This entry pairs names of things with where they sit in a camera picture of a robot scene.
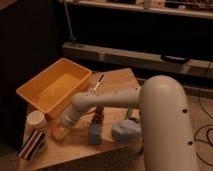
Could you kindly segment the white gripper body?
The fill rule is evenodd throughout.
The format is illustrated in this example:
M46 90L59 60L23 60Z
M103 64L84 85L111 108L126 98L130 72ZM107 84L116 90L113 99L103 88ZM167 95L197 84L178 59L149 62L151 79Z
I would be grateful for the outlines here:
M78 123L81 116L81 112L77 111L73 106L69 106L62 113L61 123L65 127L72 128Z

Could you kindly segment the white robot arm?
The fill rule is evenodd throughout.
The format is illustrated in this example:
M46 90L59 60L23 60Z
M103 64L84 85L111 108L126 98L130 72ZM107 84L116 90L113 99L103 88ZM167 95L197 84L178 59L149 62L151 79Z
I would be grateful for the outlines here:
M96 106L133 108L141 112L146 171L199 171L187 97L175 79L158 75L141 86L107 93L80 92L51 129L56 140L67 135Z

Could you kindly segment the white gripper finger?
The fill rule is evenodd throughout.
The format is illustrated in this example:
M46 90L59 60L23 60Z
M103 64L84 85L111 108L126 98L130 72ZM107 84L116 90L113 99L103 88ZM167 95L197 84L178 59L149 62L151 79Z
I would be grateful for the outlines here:
M62 131L61 125L55 125L51 128L51 134L52 135L58 135Z
M69 134L69 132L69 129L63 128L62 131L58 134L58 139L63 140Z

